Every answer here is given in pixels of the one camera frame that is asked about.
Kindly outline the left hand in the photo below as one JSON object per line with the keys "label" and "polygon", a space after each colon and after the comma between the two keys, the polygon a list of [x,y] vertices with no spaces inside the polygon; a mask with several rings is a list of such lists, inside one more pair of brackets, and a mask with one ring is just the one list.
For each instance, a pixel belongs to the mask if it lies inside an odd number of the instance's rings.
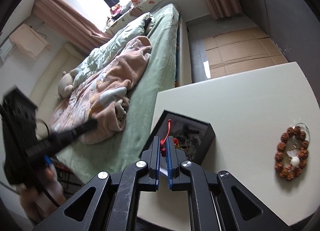
{"label": "left hand", "polygon": [[63,187],[57,180],[57,173],[52,164],[40,174],[40,178],[58,206],[53,204],[44,192],[39,193],[36,188],[27,189],[24,185],[18,186],[20,204],[33,225],[40,223],[66,201]]}

